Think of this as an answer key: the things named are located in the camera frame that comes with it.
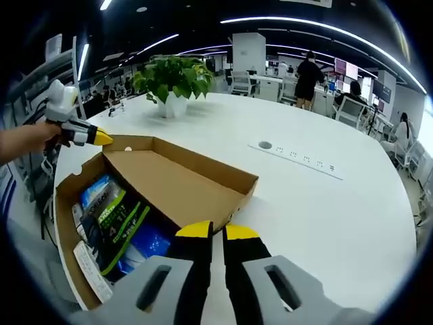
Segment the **person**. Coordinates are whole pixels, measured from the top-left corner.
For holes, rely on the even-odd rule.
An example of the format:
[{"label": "person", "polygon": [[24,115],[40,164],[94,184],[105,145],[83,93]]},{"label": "person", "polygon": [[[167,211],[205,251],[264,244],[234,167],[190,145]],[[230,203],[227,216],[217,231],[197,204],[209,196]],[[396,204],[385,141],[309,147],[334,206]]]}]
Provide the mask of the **person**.
[{"label": "person", "polygon": [[102,95],[98,93],[96,90],[92,91],[92,98],[102,101]]},{"label": "person", "polygon": [[387,153],[396,152],[397,154],[404,154],[404,152],[401,152],[401,149],[406,152],[412,138],[412,130],[409,126],[409,121],[405,112],[401,114],[400,124],[395,131],[395,138],[395,142],[381,141],[380,144]]},{"label": "person", "polygon": [[129,80],[129,77],[127,77],[124,81],[124,88],[127,90],[127,94],[129,95],[129,91],[131,90],[133,92],[133,89],[131,87],[131,82]]},{"label": "person", "polygon": [[122,85],[121,82],[119,82],[116,86],[116,92],[118,95],[122,96],[124,93],[126,93],[126,89],[124,88],[124,86]]},{"label": "person", "polygon": [[110,86],[105,85],[102,91],[102,99],[110,104],[116,100],[116,91],[110,89]]},{"label": "person", "polygon": [[341,95],[339,95],[334,100],[334,102],[337,105],[341,105],[342,102],[343,102],[343,99],[345,97],[349,97],[350,99],[352,99],[352,100],[354,100],[354,101],[356,101],[358,103],[367,105],[367,103],[361,98],[361,86],[358,83],[358,81],[352,81],[350,83],[350,93],[342,93]]},{"label": "person", "polygon": [[315,63],[315,55],[309,51],[305,60],[299,65],[297,74],[299,75],[298,83],[295,88],[296,107],[311,110],[311,101],[314,96],[314,87],[316,82],[323,83],[325,77]]},{"label": "person", "polygon": [[285,62],[280,62],[278,64],[278,76],[284,78],[287,75],[287,69],[289,66]]},{"label": "person", "polygon": [[[336,99],[334,99],[334,104],[337,106],[340,106],[343,102],[343,99],[345,97],[348,97],[358,103],[367,105],[367,102],[365,102],[362,98],[361,98],[361,85],[359,84],[358,81],[352,81],[350,83],[350,93],[342,93],[341,95],[339,95]],[[363,121],[365,121],[366,123],[368,123],[368,120],[371,118],[371,114],[368,111],[368,108],[364,108],[363,110]]]},{"label": "person", "polygon": [[0,131],[0,166],[29,152],[42,152],[46,142],[61,134],[60,126],[46,121]]}]

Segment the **packaged item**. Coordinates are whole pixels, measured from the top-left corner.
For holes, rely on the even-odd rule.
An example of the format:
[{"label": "packaged item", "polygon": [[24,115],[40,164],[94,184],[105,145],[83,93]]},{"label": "packaged item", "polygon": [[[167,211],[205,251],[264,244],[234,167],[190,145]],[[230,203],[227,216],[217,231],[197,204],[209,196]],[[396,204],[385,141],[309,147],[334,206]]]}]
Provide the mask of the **packaged item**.
[{"label": "packaged item", "polygon": [[113,295],[113,290],[99,273],[95,259],[89,252],[89,247],[84,242],[79,242],[74,248],[74,256],[96,297],[105,303]]},{"label": "packaged item", "polygon": [[78,232],[81,239],[83,239],[87,244],[89,241],[87,240],[86,233],[84,231],[83,225],[81,224],[81,218],[83,217],[83,208],[79,203],[75,203],[72,206],[72,216],[74,217],[76,232]]},{"label": "packaged item", "polygon": [[170,241],[160,233],[158,227],[144,221],[120,258],[119,268],[122,273],[130,273],[154,255],[165,256],[169,246]]},{"label": "packaged item", "polygon": [[84,210],[87,209],[89,204],[110,183],[110,181],[112,181],[112,177],[105,174],[80,195],[80,203]]},{"label": "packaged item", "polygon": [[83,206],[81,225],[101,274],[115,281],[122,276],[117,263],[150,207],[144,199],[125,191],[108,175],[95,184],[81,196],[84,205],[88,197],[93,197],[85,208]]}]

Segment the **box flap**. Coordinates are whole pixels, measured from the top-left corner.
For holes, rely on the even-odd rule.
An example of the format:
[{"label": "box flap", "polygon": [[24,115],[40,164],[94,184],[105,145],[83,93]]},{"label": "box flap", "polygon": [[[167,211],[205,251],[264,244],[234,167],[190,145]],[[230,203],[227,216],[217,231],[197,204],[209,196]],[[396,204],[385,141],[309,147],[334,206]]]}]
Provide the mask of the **box flap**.
[{"label": "box flap", "polygon": [[151,150],[104,154],[129,184],[180,227],[208,219],[218,229],[244,197]]}]

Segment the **white pillar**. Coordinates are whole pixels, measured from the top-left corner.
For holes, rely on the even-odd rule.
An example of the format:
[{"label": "white pillar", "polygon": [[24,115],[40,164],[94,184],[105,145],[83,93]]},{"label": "white pillar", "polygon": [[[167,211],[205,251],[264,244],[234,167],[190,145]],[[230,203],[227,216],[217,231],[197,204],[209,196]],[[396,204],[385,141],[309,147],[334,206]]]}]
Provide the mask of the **white pillar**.
[{"label": "white pillar", "polygon": [[218,72],[219,70],[223,69],[223,56],[222,55],[215,55],[215,72]]},{"label": "white pillar", "polygon": [[391,98],[390,102],[384,102],[384,115],[388,120],[391,119],[392,109],[394,107],[394,99],[395,99],[395,90],[396,90],[396,79],[390,74],[388,71],[379,70],[378,71],[378,81],[391,89]]},{"label": "white pillar", "polygon": [[233,34],[233,71],[255,70],[265,75],[266,39],[257,32]]}]

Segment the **black clothing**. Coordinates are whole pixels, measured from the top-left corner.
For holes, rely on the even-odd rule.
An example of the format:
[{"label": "black clothing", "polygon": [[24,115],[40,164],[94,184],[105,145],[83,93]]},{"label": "black clothing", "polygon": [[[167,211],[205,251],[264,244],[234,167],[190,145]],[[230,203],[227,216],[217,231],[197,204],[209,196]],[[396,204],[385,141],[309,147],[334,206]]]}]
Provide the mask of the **black clothing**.
[{"label": "black clothing", "polygon": [[316,85],[316,82],[324,82],[325,77],[315,63],[307,60],[303,61],[299,65],[298,74],[299,79],[298,84],[295,88],[295,96],[296,98],[308,100],[311,102],[314,97],[314,87]]},{"label": "black clothing", "polygon": [[[342,94],[339,95],[336,99],[334,99],[335,103],[336,103],[337,105],[341,105],[342,102],[343,102],[344,96],[347,96],[347,97],[349,97],[350,99],[352,99],[352,100],[354,100],[354,101],[356,101],[356,102],[358,102],[358,103],[361,103],[361,104],[367,105],[367,103],[364,102],[364,101],[363,101],[359,96],[352,95],[351,93],[342,93]],[[364,111],[363,111],[363,115],[366,115],[366,114],[367,114],[367,110],[364,109]]]}]

